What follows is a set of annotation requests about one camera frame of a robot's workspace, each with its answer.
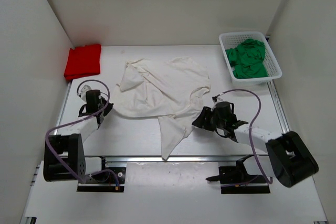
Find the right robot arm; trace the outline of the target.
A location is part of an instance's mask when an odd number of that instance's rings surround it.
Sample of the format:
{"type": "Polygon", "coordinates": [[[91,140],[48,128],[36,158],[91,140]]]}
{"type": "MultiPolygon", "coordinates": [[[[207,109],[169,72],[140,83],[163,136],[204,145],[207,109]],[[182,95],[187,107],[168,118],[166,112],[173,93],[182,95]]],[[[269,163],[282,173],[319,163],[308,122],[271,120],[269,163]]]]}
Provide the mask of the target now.
{"type": "Polygon", "coordinates": [[[253,128],[250,123],[238,120],[234,114],[234,104],[220,102],[212,109],[203,107],[193,126],[218,133],[240,144],[247,144],[252,150],[259,149],[268,154],[261,164],[270,165],[268,177],[275,177],[285,187],[290,188],[306,178],[316,174],[319,166],[298,133],[285,134],[253,128]]]}

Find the white t-shirt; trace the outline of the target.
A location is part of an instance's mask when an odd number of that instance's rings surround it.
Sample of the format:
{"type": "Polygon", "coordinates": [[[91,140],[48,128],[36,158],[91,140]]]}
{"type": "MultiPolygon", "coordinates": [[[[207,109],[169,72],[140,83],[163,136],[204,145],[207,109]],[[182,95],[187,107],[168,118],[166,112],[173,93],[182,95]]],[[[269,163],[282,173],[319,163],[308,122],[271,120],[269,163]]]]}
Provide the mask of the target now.
{"type": "Polygon", "coordinates": [[[129,60],[112,93],[114,109],[130,119],[157,118],[161,157],[167,160],[192,130],[211,89],[207,70],[192,58],[129,60]]]}

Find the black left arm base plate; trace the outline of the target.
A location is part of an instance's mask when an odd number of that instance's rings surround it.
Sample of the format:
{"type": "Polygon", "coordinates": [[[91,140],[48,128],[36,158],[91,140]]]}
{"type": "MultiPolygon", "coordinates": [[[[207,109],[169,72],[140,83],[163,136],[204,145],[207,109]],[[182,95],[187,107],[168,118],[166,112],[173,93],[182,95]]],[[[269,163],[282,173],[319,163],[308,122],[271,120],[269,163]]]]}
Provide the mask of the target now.
{"type": "Polygon", "coordinates": [[[77,192],[87,193],[123,193],[127,175],[127,165],[106,163],[103,169],[109,172],[91,175],[85,184],[78,183],[77,192]]]}

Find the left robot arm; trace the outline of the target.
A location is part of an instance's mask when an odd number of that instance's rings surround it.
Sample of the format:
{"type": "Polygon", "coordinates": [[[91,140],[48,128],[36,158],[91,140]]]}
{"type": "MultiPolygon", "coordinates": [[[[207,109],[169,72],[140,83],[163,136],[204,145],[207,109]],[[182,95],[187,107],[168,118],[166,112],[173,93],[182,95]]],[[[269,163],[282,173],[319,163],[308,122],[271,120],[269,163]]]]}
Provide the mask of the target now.
{"type": "Polygon", "coordinates": [[[98,182],[105,182],[110,176],[110,169],[103,164],[87,168],[83,143],[99,129],[113,104],[97,89],[81,96],[86,103],[79,109],[78,123],[65,126],[60,134],[49,135],[45,143],[43,176],[47,182],[76,179],[82,183],[90,174],[98,182]]]}

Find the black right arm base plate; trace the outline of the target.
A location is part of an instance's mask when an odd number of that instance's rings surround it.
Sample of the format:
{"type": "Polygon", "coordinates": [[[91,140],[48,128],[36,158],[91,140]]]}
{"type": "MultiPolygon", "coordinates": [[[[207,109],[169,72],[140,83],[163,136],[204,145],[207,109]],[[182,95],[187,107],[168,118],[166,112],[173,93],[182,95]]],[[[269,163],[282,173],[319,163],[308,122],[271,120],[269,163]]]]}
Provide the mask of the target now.
{"type": "Polygon", "coordinates": [[[221,194],[269,194],[270,189],[262,175],[250,175],[244,165],[253,155],[236,161],[235,166],[220,166],[219,174],[206,178],[208,182],[220,182],[221,194]]]}

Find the red t-shirt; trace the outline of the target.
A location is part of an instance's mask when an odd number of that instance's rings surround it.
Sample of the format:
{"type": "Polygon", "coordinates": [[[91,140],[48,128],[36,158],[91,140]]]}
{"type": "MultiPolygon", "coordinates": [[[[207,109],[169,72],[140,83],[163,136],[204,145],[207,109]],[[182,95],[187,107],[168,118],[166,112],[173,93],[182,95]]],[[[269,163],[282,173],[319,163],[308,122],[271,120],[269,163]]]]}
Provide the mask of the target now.
{"type": "Polygon", "coordinates": [[[85,45],[69,50],[64,72],[66,81],[100,74],[101,45],[85,45]]]}

